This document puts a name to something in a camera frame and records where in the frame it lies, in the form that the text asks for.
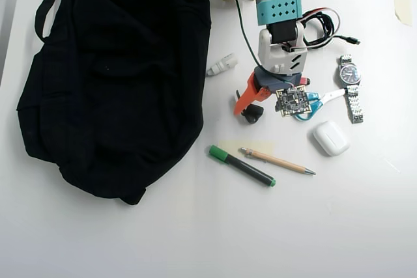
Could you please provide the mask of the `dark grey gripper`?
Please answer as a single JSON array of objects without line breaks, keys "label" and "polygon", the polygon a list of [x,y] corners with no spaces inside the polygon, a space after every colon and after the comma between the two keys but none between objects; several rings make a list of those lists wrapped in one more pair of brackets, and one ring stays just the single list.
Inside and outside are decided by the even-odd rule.
[{"label": "dark grey gripper", "polygon": [[262,102],[270,96],[270,91],[289,89],[300,85],[301,73],[291,76],[265,72],[258,66],[247,80],[247,87],[237,100],[233,114],[239,115],[254,101]]}]

